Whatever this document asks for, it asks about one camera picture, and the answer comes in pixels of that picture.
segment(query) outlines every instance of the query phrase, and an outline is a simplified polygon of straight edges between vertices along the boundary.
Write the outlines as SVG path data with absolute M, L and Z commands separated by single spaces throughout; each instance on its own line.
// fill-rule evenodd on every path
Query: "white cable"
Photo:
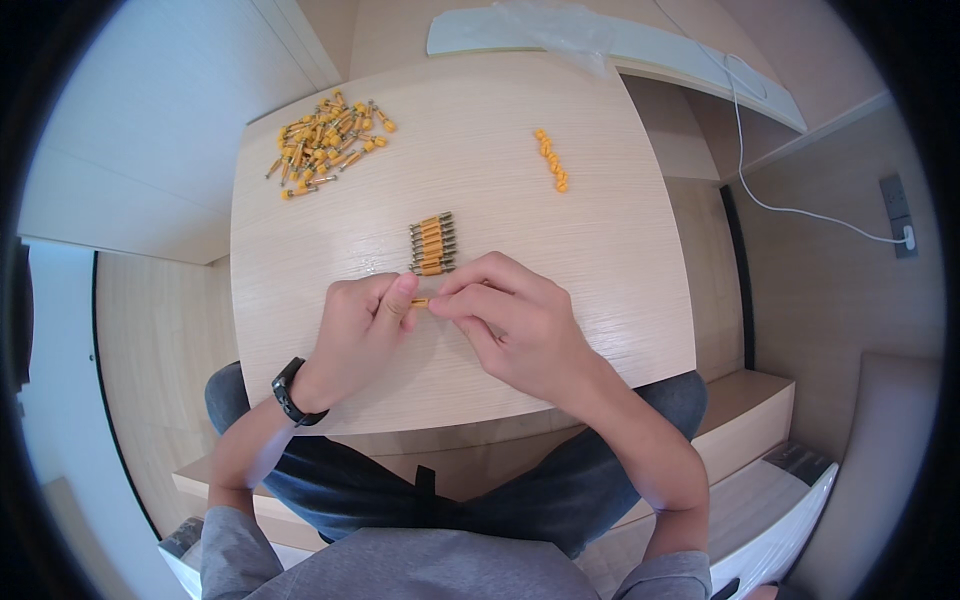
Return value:
M 755 89 L 753 89 L 752 87 L 750 87 L 749 85 L 747 85 L 747 83 L 746 83 L 745 81 L 743 81 L 742 79 L 740 79 L 739 77 L 737 77 L 736 74 L 733 73 L 730 69 L 728 69 L 726 66 L 724 66 L 723 64 L 721 64 L 719 60 L 717 60 L 716 58 L 714 58 L 714 57 L 713 57 L 713 54 L 710 53 L 710 51 L 707 49 L 706 46 L 704 46 L 702 43 L 700 43 L 700 42 L 699 42 L 697 39 L 695 39 L 692 35 L 688 34 L 688 33 L 686 32 L 686 29 L 684 29 L 684 26 L 681 25 L 680 23 L 678 23 L 676 20 L 674 20 L 674 18 L 673 18 L 672 16 L 670 16 L 670 13 L 667 12 L 666 9 L 665 9 L 663 6 L 660 5 L 660 0 L 654 0 L 654 4 L 656 4 L 656 5 L 657 5 L 657 8 L 660 9 L 660 12 L 662 12 L 663 14 L 665 14 L 665 15 L 666 15 L 666 18 L 670 19 L 670 22 L 673 23 L 673 24 L 677 27 L 677 29 L 680 30 L 680 33 L 684 34 L 684 36 L 686 36 L 687 39 L 689 39 L 689 40 L 692 41 L 693 43 L 697 44 L 697 46 L 700 48 L 701 52 L 703 52 L 704 54 L 706 54 L 706 55 L 707 55 L 707 58 L 713 61 L 713 64 L 717 65 L 718 67 L 720 67 L 721 69 L 723 69 L 724 71 L 727 72 L 727 80 L 729 80 L 730 77 L 733 77 L 734 79 L 736 79 L 737 81 L 739 81 L 741 85 L 743 85 L 743 86 L 746 87 L 748 90 L 750 90 L 750 92 L 753 93 L 755 96 L 757 96 L 757 98 L 759 98 L 760 100 L 766 100 L 766 99 L 767 99 L 767 96 L 768 96 L 767 86 L 763 84 L 763 80 L 762 80 L 759 76 L 756 77 L 756 80 L 760 83 L 760 86 L 763 87 L 763 94 L 762 94 L 762 95 L 760 95 Z M 749 64 L 747 64 L 747 62 L 744 61 L 744 59 L 741 59 L 740 57 L 737 57 L 737 59 L 740 60 L 740 62 L 742 62 L 742 63 L 744 64 L 744 66 L 746 66 L 748 69 L 750 69 L 751 71 L 754 71 L 754 75 L 755 75 L 755 76 L 758 75 L 757 72 L 754 70 L 754 68 L 753 68 L 752 66 L 750 66 Z
M 688 34 L 688 33 L 686 32 L 686 30 L 680 25 L 680 23 L 678 23 L 676 20 L 674 20 L 674 18 L 673 18 L 672 16 L 670 16 L 670 13 L 667 12 L 667 11 L 663 8 L 663 6 L 660 5 L 660 0 L 654 0 L 654 4 L 657 5 L 657 8 L 659 8 L 659 9 L 663 12 L 663 14 L 666 15 L 666 17 L 667 17 L 668 19 L 670 19 L 670 22 L 671 22 L 671 23 L 673 23 L 674 25 L 677 26 L 677 29 L 679 29 L 679 30 L 684 34 L 684 36 L 687 37 L 687 39 L 692 40 L 694 43 L 696 43 L 698 46 L 700 46 L 700 49 L 704 51 L 704 54 L 706 54 L 710 60 L 713 60 L 713 62 L 714 62 L 717 66 L 719 66 L 721 69 L 723 69 L 724 72 L 727 74 L 727 82 L 730 84 L 730 89 L 731 89 L 731 92 L 733 93 L 733 111 L 736 113 L 736 135 L 737 135 L 737 138 L 738 138 L 738 140 L 739 140 L 739 142 L 740 142 L 740 159 L 739 159 L 739 161 L 737 162 L 737 165 L 736 165 L 736 172 L 737 172 L 737 174 L 740 176 L 740 183 L 743 184 L 743 189 L 745 189 L 745 190 L 747 191 L 747 195 L 750 196 L 751 200 L 753 200 L 757 205 L 762 206 L 763 208 L 766 208 L 767 210 L 773 210 L 774 212 L 793 212 L 793 213 L 796 213 L 796 214 L 799 214 L 799 215 L 806 215 L 806 216 L 808 216 L 808 217 L 813 217 L 814 219 L 821 219 L 821 220 L 823 220 L 823 221 L 830 221 L 831 223 L 836 223 L 837 225 L 842 225 L 842 226 L 844 226 L 845 228 L 853 229 L 854 231 L 856 231 L 856 232 L 859 233 L 860 235 L 862 235 L 862 236 L 864 236 L 864 237 L 867 237 L 867 238 L 870 238 L 870 239 L 872 239 L 872 240 L 876 240 L 877 242 L 886 242 L 887 244 L 906 244 L 906 243 L 907 243 L 908 237 L 904 237 L 904 238 L 901 239 L 901 240 L 894 240 L 894 239 L 890 239 L 890 238 L 888 238 L 888 237 L 878 237 L 878 236 L 876 236 L 876 235 L 872 235 L 871 233 L 867 233 L 867 232 L 864 231 L 863 229 L 861 229 L 861 228 L 859 228 L 859 227 L 856 227 L 856 226 L 853 226 L 853 225 L 847 223 L 846 221 L 841 221 L 840 219 L 834 219 L 833 217 L 827 217 L 827 216 L 825 216 L 825 215 L 817 214 L 817 213 L 815 213 L 815 212 L 809 212 L 809 211 L 807 211 L 807 210 L 800 210 L 799 208 L 785 208 L 785 207 L 782 207 L 782 206 L 769 206 L 769 205 L 764 204 L 764 203 L 762 203 L 761 201 L 757 200 L 757 199 L 756 199 L 756 196 L 754 196 L 754 192 L 752 192 L 752 191 L 750 190 L 750 187 L 747 185 L 746 180 L 744 180 L 744 178 L 743 178 L 743 126 L 742 126 L 742 124 L 740 123 L 740 104 L 739 104 L 739 103 L 737 102 L 737 100 L 736 100 L 736 85 L 733 83 L 733 80 L 736 79 L 736 80 L 739 81 L 744 87 L 746 87 L 748 90 L 750 90 L 755 96 L 757 96 L 757 98 L 761 98 L 761 99 L 763 99 L 763 100 L 766 100 L 766 91 L 767 91 L 767 89 L 766 89 L 766 86 L 764 86 L 764 88 L 763 88 L 764 95 L 763 95 L 763 96 L 760 96 L 758 93 L 756 93 L 755 90 L 753 90 L 752 88 L 750 88 L 749 85 L 745 84 L 745 83 L 743 82 L 743 80 L 741 80 L 739 77 L 737 77 L 737 76 L 730 70 L 730 68 L 728 68 L 727 65 L 729 64 L 729 60 L 730 60 L 730 59 L 737 59 L 737 60 L 739 60 L 741 64 L 743 64 L 744 66 L 746 66 L 748 69 L 750 69 L 751 71 L 753 71 L 755 75 L 757 75 L 757 80 L 760 81 L 760 84 L 761 84 L 761 85 L 763 85 L 763 80 L 761 80 L 761 79 L 759 78 L 759 74 L 756 72 L 756 70 L 755 70 L 752 66 L 750 66 L 749 64 L 747 64 L 747 62 L 746 62 L 744 59 L 740 58 L 740 57 L 737 56 L 736 54 L 730 54 L 730 53 L 725 54 L 724 57 L 723 57 L 723 64 L 721 64 L 717 59 L 715 59 L 715 58 L 713 57 L 713 55 L 712 55 L 710 52 L 707 51 L 707 49 L 704 47 L 703 44 L 701 44 L 699 41 L 697 41 L 697 40 L 694 39 L 692 36 L 690 36 L 690 34 Z

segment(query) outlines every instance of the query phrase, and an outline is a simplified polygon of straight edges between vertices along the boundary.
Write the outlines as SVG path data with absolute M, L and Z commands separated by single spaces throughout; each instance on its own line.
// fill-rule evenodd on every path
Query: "gray t-shirt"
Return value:
M 206 512 L 204 600 L 235 598 L 584 598 L 589 579 L 557 546 L 449 529 L 361 529 L 284 571 L 249 516 Z M 710 598 L 709 559 L 677 552 L 627 576 L 614 600 Z

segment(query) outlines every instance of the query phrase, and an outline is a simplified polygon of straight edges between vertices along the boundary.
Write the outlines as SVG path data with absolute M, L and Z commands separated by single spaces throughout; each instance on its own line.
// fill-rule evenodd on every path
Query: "black wristwatch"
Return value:
M 294 359 L 290 361 L 290 364 L 284 367 L 283 371 L 276 376 L 272 384 L 276 401 L 280 403 L 287 417 L 296 423 L 296 427 L 300 427 L 301 425 L 316 425 L 320 422 L 320 419 L 326 417 L 326 414 L 330 412 L 329 409 L 326 409 L 322 413 L 304 413 L 301 409 L 297 408 L 294 401 L 290 399 L 290 386 L 294 383 L 294 376 L 305 362 L 306 361 L 299 356 L 294 357 Z

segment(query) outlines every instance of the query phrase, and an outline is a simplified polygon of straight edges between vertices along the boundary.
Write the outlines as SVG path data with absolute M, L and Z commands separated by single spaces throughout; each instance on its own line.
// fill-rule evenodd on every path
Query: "wall outlet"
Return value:
M 883 204 L 891 221 L 909 216 L 910 206 L 906 203 L 906 192 L 903 191 L 899 175 L 880 180 L 880 192 L 883 193 Z
M 887 217 L 890 219 L 890 230 L 893 232 L 893 239 L 901 240 L 904 238 L 903 228 L 913 227 L 913 219 L 910 218 L 910 205 L 906 202 L 906 192 L 903 190 L 903 182 L 899 175 L 892 175 L 880 180 L 880 193 L 883 194 L 883 205 L 887 209 Z M 917 255 L 916 242 L 913 248 L 907 248 L 906 244 L 894 244 L 894 251 L 897 258 L 908 258 Z

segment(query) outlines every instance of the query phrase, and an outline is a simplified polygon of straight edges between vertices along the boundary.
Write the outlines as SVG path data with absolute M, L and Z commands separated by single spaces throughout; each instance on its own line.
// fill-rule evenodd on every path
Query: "lap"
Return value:
M 707 409 L 707 389 L 696 372 L 635 390 L 688 440 Z M 250 404 L 239 363 L 210 377 L 207 412 L 223 434 Z M 422 491 L 367 456 L 322 436 L 291 441 L 264 486 L 327 541 L 361 527 L 434 526 L 487 535 L 554 542 L 575 557 L 639 500 L 606 442 L 587 429 L 550 452 L 539 465 L 464 503 L 429 500 Z

